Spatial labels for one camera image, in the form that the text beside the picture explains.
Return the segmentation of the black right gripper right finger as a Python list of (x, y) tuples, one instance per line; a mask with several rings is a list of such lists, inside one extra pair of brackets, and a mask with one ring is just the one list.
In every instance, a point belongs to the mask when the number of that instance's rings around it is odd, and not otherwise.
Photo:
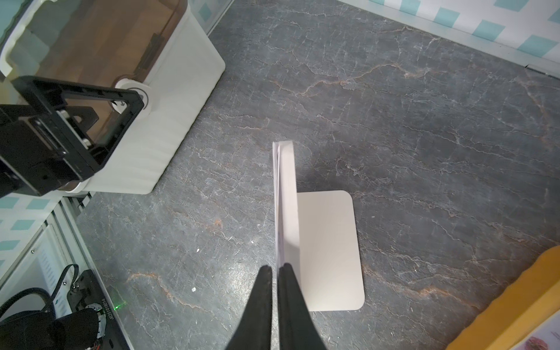
[(289, 263), (279, 269), (277, 284), (280, 349), (326, 350)]

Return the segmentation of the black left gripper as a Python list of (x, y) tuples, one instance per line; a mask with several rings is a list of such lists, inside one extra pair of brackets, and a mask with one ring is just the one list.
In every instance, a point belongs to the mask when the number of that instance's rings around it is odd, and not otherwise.
[[(1, 105), (1, 197), (43, 196), (82, 182), (103, 168), (125, 132), (144, 109), (133, 90), (70, 83), (35, 76), (12, 81), (29, 105)], [(83, 126), (97, 121), (91, 107), (71, 107), (67, 99), (123, 102), (120, 122), (100, 144)]]

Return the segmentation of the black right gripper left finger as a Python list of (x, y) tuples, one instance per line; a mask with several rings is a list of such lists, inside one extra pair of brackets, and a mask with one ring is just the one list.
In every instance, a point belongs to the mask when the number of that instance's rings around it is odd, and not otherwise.
[(271, 266), (259, 269), (242, 318), (226, 349), (271, 348), (272, 277)]

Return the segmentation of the pink special menu sheet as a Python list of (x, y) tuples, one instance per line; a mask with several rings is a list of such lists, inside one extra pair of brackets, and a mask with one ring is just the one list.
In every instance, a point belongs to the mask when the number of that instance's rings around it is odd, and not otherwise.
[(274, 206), (275, 206), (275, 234), (276, 234), (276, 268), (279, 271), (284, 265), (284, 233), (281, 203), (281, 152), (288, 141), (278, 141), (273, 143), (273, 163), (274, 163)]

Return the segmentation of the clear acrylic menu holder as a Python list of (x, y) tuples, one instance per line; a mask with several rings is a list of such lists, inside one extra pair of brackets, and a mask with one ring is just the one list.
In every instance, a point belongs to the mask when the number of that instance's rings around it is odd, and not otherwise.
[(298, 192), (291, 141), (281, 152), (284, 264), (309, 311), (354, 311), (365, 303), (354, 205), (344, 190)]

